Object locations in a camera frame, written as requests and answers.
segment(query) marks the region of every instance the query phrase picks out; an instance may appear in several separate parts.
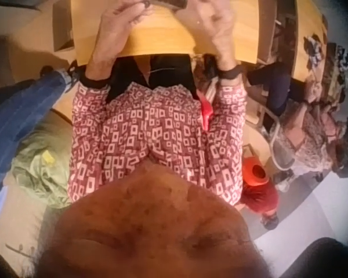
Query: green cloth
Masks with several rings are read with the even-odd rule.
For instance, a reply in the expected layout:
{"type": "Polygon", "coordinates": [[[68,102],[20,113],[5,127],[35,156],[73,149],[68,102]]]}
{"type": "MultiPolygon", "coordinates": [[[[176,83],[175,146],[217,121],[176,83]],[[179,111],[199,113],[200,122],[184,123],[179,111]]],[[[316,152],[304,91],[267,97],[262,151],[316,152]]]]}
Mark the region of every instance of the green cloth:
{"type": "Polygon", "coordinates": [[[55,209],[71,204],[67,195],[71,143],[72,126],[50,111],[21,142],[12,162],[17,184],[55,209]]]}

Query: patterned shirt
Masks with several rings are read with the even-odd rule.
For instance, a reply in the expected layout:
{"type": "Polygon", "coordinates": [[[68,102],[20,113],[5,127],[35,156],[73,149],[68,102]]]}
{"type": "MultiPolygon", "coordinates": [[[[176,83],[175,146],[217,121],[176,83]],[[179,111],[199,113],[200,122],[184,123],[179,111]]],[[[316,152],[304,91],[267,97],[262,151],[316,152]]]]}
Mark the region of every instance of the patterned shirt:
{"type": "Polygon", "coordinates": [[[109,87],[78,84],[68,194],[72,201],[129,175],[145,159],[235,205],[242,191],[246,91],[219,86],[209,130],[201,103],[183,86],[148,89],[132,83],[106,104],[109,87]]]}
{"type": "Polygon", "coordinates": [[[299,104],[289,101],[286,111],[280,117],[282,129],[277,139],[289,151],[297,161],[300,168],[304,167],[303,172],[315,171],[322,172],[331,168],[331,160],[327,153],[327,135],[324,128],[315,120],[310,111],[306,112],[303,121],[303,131],[306,133],[303,144],[295,150],[289,139],[286,138],[283,130],[292,114],[297,110],[299,104]]]}

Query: red and white patterned shirt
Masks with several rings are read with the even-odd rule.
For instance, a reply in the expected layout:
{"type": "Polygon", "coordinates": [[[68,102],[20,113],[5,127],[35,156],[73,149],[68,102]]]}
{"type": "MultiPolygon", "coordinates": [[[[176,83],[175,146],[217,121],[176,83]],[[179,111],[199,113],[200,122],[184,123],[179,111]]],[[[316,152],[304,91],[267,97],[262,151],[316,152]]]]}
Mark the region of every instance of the red and white patterned shirt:
{"type": "Polygon", "coordinates": [[[106,105],[109,87],[78,84],[68,195],[72,201],[129,175],[149,158],[235,205],[242,192],[246,91],[219,87],[209,130],[201,103],[183,86],[155,90],[132,83],[106,105]]]}

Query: black wristband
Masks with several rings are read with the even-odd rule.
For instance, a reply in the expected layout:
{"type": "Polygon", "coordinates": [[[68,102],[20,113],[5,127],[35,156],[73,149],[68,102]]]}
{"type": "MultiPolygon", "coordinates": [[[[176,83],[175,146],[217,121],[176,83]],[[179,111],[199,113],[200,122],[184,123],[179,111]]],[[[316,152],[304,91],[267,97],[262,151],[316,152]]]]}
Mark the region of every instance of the black wristband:
{"type": "Polygon", "coordinates": [[[85,71],[80,73],[80,82],[87,88],[91,89],[103,89],[109,83],[110,78],[104,80],[92,80],[85,76],[85,71]]]}
{"type": "Polygon", "coordinates": [[[219,79],[233,80],[237,78],[241,73],[243,73],[244,67],[242,65],[236,65],[233,69],[229,71],[221,71],[218,69],[219,79]]]}

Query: yellow tag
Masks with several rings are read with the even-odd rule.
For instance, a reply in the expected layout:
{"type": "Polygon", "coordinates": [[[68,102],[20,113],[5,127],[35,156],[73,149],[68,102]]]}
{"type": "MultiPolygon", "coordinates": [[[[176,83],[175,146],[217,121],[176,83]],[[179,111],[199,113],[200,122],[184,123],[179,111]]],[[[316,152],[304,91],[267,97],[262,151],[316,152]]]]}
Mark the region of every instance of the yellow tag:
{"type": "Polygon", "coordinates": [[[54,162],[56,161],[56,160],[54,159],[54,157],[52,157],[52,155],[50,154],[49,151],[43,152],[43,153],[42,153],[42,158],[43,158],[43,160],[45,160],[45,162],[46,162],[47,164],[54,164],[54,162]]]}

